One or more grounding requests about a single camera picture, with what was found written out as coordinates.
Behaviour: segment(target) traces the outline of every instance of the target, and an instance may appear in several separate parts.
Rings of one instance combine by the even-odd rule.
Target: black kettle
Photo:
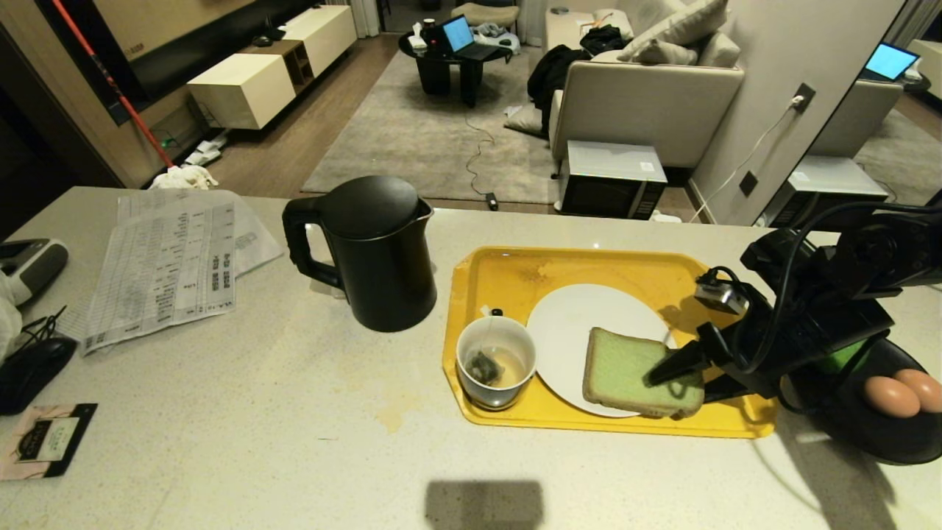
[[[295,199],[282,214],[291,261],[300,273],[341,289],[362,325],[401,331],[435,307],[425,226],[433,210],[408,182],[362,176],[322,197]],[[318,224],[334,267],[311,258],[304,232]]]

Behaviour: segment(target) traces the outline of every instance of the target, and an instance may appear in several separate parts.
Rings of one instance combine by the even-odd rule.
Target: microwave
[[[886,201],[888,195],[864,170],[844,157],[806,156],[772,197],[755,226],[801,228],[824,210],[856,202]],[[838,213],[816,230],[840,232],[859,226],[875,208]]]
[[[560,213],[648,220],[667,187],[654,147],[568,141],[560,167]]]

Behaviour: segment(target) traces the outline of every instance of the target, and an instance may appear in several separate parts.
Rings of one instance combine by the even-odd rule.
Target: mop
[[[95,62],[98,66],[98,71],[102,73],[107,81],[108,86],[115,92],[118,96],[118,101],[121,102],[122,106],[131,119],[134,120],[134,123],[140,129],[140,132],[147,138],[155,149],[160,159],[163,160],[164,165],[167,166],[167,172],[160,174],[157,178],[154,179],[154,183],[151,185],[150,189],[154,188],[198,188],[200,190],[208,190],[210,186],[218,186],[219,182],[216,181],[209,174],[209,172],[201,166],[184,166],[177,167],[173,163],[170,157],[167,156],[167,152],[164,151],[164,148],[160,145],[160,142],[154,138],[154,134],[151,133],[151,129],[140,119],[140,115],[134,107],[131,105],[131,102],[124,97],[124,93],[121,91],[121,88],[118,87],[118,83],[115,82],[114,77],[111,76],[111,73],[105,68],[104,63],[98,58],[98,55],[95,54],[95,51],[91,49],[91,45],[88,41],[85,40],[85,36],[82,35],[81,30],[78,29],[78,26],[75,25],[75,21],[72,19],[72,16],[69,15],[69,11],[65,9],[60,0],[53,0],[53,4],[58,9],[59,14],[62,15],[62,19],[65,21],[66,25],[72,30],[72,33],[75,35],[75,38],[78,39],[78,42],[85,48],[85,52],[89,54],[91,60]]]

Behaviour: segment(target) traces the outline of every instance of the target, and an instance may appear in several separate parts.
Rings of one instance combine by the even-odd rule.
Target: cup
[[[468,361],[479,352],[493,358],[498,365],[501,361],[508,361],[502,365],[504,377],[519,381],[500,386],[480,383],[467,370]],[[527,329],[518,321],[507,317],[484,317],[469,324],[458,337],[455,362],[458,364],[458,380],[471,402],[487,410],[503,410],[516,402],[536,373],[536,347]],[[507,382],[498,379],[491,385]]]

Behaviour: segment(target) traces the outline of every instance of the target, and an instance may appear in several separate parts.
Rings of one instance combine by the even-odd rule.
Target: laptop screen
[[[468,21],[463,15],[445,23],[445,36],[451,50],[455,52],[474,40],[474,35],[471,35],[471,28],[468,27]]]
[[[880,44],[867,61],[867,70],[882,75],[890,80],[896,80],[911,64],[919,58],[916,54],[898,50],[893,46]]]

